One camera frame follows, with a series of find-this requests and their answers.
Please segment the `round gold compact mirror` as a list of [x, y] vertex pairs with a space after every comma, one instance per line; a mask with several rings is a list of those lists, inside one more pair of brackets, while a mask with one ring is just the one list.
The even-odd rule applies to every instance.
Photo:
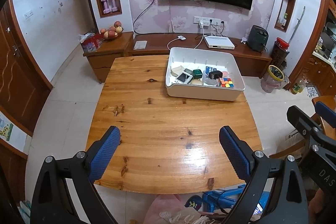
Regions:
[[190, 84], [191, 85], [200, 85], [200, 86], [202, 86], [203, 82], [202, 82], [201, 79], [193, 79], [193, 80], [191, 80]]

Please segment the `yellow rim trash bin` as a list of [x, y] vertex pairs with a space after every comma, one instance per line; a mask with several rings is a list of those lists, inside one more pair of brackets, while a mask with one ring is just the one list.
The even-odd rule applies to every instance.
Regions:
[[266, 93], [281, 86], [284, 80], [284, 73], [276, 66], [270, 65], [261, 79], [261, 88]]

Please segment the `white plastic storage bin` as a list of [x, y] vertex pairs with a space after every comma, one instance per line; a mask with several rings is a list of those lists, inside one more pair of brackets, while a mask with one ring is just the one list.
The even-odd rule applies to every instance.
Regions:
[[[205, 76], [206, 66], [215, 67], [217, 71], [227, 71], [234, 83], [233, 88], [178, 84], [171, 75], [170, 67], [183, 66], [184, 72], [192, 75], [194, 69], [200, 69]], [[203, 100], [235, 101], [245, 91], [245, 84], [234, 56], [230, 53], [192, 48], [174, 47], [170, 50], [166, 69], [165, 85], [171, 97], [194, 98]]]

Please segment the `white wall power strip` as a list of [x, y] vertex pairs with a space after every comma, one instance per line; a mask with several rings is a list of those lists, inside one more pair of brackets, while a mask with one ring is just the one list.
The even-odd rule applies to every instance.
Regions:
[[223, 21], [218, 18], [207, 18], [202, 16], [194, 16], [194, 24], [199, 24], [199, 22], [203, 23], [204, 27], [215, 26], [220, 27], [223, 25]]

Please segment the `pink round toy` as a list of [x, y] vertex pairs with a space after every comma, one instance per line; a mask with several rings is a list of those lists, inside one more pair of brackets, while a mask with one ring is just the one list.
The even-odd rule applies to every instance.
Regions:
[[223, 71], [222, 74], [223, 74], [223, 78], [225, 79], [230, 78], [230, 74], [227, 71]]

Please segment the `white set-top box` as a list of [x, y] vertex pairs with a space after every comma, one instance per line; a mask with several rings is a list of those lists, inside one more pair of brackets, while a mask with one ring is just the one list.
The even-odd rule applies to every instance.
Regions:
[[228, 37], [223, 36], [206, 36], [205, 42], [209, 48], [224, 50], [234, 50], [235, 45]]

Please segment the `clear plastic box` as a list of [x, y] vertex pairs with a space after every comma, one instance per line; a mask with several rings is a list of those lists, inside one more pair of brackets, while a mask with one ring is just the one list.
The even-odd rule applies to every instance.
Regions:
[[205, 75], [202, 79], [203, 84], [207, 86], [219, 86], [220, 82], [218, 79], [211, 79], [208, 77], [208, 75]]

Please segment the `white handheld game console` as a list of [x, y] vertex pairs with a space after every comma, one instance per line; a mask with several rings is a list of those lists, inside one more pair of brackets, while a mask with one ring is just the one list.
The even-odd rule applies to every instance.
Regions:
[[178, 84], [189, 84], [192, 80], [193, 76], [183, 71], [177, 75], [175, 82]]

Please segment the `grey pad on cabinet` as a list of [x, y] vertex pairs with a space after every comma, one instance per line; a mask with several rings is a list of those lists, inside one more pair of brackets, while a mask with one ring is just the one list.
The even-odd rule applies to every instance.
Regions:
[[134, 50], [144, 50], [146, 48], [147, 45], [147, 41], [146, 40], [140, 40], [140, 41], [136, 41], [134, 44], [133, 49]]

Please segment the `colourful rubik's cube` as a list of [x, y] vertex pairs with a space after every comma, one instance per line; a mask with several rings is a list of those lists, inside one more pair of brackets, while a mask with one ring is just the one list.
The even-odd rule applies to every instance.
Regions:
[[222, 88], [233, 88], [234, 83], [230, 78], [220, 78], [219, 79], [219, 86]]

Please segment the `beige wooden house block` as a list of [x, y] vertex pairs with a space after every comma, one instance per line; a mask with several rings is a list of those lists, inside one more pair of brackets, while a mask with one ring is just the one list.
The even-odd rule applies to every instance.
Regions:
[[171, 72], [171, 75], [174, 76], [174, 77], [177, 77], [180, 73], [182, 73], [184, 71], [184, 67], [183, 66], [177, 66], [177, 67], [173, 67], [171, 66], [170, 67], [170, 72]]

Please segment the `wooden tv cabinet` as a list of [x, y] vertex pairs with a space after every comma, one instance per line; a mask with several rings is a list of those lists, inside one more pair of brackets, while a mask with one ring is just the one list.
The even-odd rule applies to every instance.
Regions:
[[[133, 32], [123, 32], [118, 38], [104, 40], [99, 49], [94, 52], [84, 53], [98, 82], [103, 83], [110, 71], [114, 60], [119, 57], [145, 56], [145, 55], [168, 55], [169, 48], [183, 47], [199, 50], [208, 50], [202, 36], [197, 34], [182, 34], [186, 39], [178, 39], [179, 34], [146, 34], [134, 36]], [[134, 50], [136, 41], [146, 40], [144, 50]], [[270, 65], [272, 59], [266, 52], [255, 52], [244, 45], [237, 38], [230, 38], [234, 43], [234, 50], [214, 49], [217, 52], [227, 52], [234, 56], [242, 76], [262, 77]]]

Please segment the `red tissue box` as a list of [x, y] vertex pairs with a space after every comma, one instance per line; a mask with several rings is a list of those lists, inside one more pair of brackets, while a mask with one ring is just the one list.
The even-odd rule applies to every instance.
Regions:
[[99, 33], [88, 32], [84, 35], [78, 35], [78, 41], [84, 53], [94, 52], [102, 45], [103, 35]]

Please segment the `green gold small box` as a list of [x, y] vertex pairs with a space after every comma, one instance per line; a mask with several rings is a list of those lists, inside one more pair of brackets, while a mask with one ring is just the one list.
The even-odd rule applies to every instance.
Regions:
[[202, 79], [203, 77], [203, 72], [200, 69], [194, 69], [192, 71], [193, 79]]

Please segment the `red lid dark jar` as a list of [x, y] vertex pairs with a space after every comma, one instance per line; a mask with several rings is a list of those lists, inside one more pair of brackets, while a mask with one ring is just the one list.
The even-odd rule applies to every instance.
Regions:
[[270, 54], [270, 57], [272, 58], [270, 65], [274, 65], [279, 68], [289, 54], [288, 49], [289, 44], [285, 40], [277, 38]]

